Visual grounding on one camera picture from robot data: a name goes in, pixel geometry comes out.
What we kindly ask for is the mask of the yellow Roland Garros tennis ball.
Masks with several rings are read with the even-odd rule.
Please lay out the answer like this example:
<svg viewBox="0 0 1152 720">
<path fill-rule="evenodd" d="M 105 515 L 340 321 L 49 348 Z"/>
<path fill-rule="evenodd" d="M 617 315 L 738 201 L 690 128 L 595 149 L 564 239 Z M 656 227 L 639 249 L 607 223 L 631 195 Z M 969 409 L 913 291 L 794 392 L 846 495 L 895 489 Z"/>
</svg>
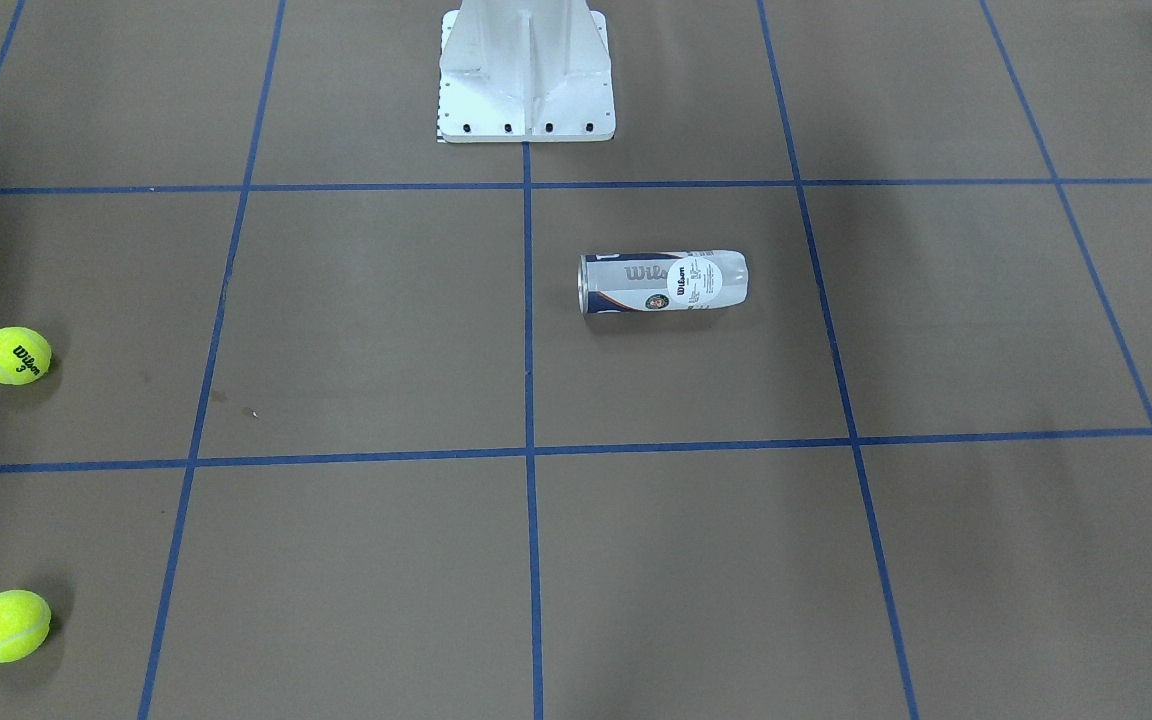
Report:
<svg viewBox="0 0 1152 720">
<path fill-rule="evenodd" d="M 44 597 L 26 589 L 0 592 L 0 664 L 31 655 L 47 637 L 52 611 Z"/>
</svg>

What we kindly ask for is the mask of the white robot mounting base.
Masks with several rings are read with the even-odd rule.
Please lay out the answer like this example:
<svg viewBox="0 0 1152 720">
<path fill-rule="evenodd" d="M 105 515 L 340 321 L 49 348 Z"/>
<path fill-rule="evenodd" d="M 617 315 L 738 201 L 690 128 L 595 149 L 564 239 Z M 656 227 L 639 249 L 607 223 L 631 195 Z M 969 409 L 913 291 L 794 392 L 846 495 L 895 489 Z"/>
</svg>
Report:
<svg viewBox="0 0 1152 720">
<path fill-rule="evenodd" d="M 585 1 L 463 1 L 440 29 L 438 141 L 616 135 L 608 22 Z"/>
</svg>

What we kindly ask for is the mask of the Wilson tennis ball can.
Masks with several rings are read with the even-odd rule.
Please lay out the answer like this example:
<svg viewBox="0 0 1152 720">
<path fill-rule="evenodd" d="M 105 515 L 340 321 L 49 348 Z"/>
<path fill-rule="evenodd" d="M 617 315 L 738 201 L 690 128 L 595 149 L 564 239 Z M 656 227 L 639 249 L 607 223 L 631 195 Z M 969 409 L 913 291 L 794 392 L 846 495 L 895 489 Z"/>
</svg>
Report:
<svg viewBox="0 0 1152 720">
<path fill-rule="evenodd" d="M 736 306 L 748 297 L 744 255 L 733 250 L 581 256 L 579 313 L 666 313 Z"/>
</svg>

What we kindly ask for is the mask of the yellow Wilson tennis ball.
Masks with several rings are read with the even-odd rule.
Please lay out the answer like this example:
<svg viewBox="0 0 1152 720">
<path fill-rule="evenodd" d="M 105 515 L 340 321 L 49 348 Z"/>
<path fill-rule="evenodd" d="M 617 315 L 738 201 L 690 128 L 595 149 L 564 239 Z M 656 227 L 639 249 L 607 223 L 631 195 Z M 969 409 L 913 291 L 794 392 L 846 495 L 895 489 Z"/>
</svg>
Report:
<svg viewBox="0 0 1152 720">
<path fill-rule="evenodd" d="M 52 347 L 26 327 L 0 328 L 0 384 L 26 386 L 50 373 Z"/>
</svg>

